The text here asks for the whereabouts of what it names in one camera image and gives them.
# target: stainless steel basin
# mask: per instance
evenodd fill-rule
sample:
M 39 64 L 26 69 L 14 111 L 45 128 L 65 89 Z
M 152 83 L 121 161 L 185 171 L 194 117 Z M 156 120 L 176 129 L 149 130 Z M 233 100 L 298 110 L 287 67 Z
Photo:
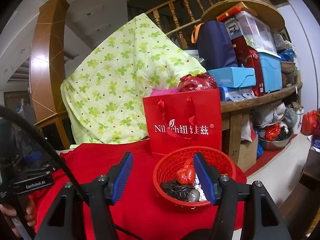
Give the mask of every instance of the stainless steel basin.
M 292 135 L 292 129 L 289 128 L 290 136 Z M 283 149 L 289 143 L 290 137 L 282 141 L 268 141 L 259 138 L 259 143 L 261 147 L 266 151 L 277 151 Z

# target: blue gripper pad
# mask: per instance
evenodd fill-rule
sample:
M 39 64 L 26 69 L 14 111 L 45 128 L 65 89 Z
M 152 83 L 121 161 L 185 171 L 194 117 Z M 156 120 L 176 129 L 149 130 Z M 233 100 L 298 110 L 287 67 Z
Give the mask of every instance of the blue gripper pad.
M 118 173 L 118 176 L 116 177 L 115 182 L 113 183 L 113 194 L 111 198 L 113 204 L 116 204 L 116 202 L 121 199 L 124 188 L 131 173 L 132 166 L 133 155 L 132 153 L 126 152 L 122 157 L 120 163 L 117 165 L 117 167 L 120 168 L 120 171 Z
M 222 189 L 219 186 L 218 177 L 220 173 L 216 168 L 209 166 L 201 153 L 193 157 L 193 166 L 204 191 L 204 195 L 212 205 L 221 198 Z

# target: navy blue bag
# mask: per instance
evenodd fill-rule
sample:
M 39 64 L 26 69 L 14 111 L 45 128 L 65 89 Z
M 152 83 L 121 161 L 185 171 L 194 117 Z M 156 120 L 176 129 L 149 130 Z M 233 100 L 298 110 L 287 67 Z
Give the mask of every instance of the navy blue bag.
M 238 66 L 236 53 L 224 23 L 200 23 L 193 31 L 191 41 L 197 43 L 199 57 L 207 61 L 206 70 Z

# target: clear plastic storage box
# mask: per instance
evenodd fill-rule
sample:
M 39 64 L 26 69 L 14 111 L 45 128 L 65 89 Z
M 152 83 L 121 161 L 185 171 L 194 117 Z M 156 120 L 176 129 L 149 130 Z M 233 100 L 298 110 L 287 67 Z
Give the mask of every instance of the clear plastic storage box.
M 230 39 L 243 35 L 248 46 L 277 53 L 269 26 L 250 13 L 242 11 L 227 20 L 225 25 Z

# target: green floral quilt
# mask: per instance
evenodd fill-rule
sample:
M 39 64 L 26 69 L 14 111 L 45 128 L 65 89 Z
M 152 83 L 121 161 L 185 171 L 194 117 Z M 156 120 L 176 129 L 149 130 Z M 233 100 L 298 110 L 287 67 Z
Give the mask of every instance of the green floral quilt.
M 61 85 L 72 131 L 80 143 L 130 143 L 146 135 L 142 98 L 179 78 L 205 73 L 141 14 L 103 41 Z

